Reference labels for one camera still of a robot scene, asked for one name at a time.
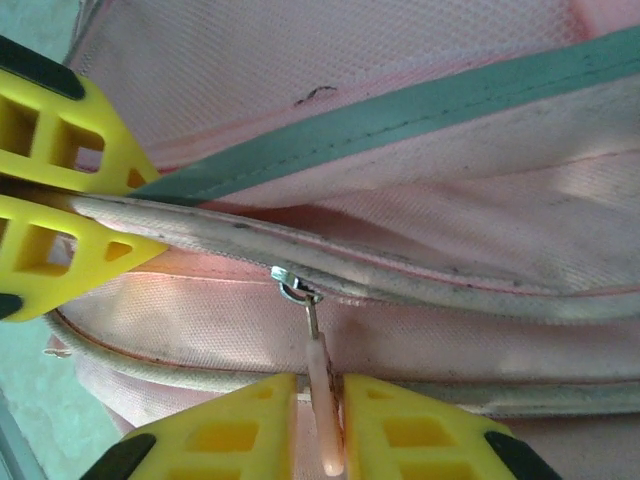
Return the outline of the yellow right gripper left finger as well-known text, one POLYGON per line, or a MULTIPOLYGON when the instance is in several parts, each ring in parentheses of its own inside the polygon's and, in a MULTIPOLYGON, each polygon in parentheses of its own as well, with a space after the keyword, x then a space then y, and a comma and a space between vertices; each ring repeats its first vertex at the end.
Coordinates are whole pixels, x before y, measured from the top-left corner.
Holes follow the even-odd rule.
POLYGON ((277 374, 130 432, 95 479, 292 479, 295 376, 277 374))

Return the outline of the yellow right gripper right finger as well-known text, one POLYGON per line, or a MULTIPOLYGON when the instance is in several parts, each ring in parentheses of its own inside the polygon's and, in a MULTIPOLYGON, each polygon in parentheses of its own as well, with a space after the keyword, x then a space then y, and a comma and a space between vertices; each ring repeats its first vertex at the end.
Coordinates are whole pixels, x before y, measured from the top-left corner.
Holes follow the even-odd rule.
POLYGON ((547 479, 505 425, 375 378, 344 376, 350 479, 547 479))

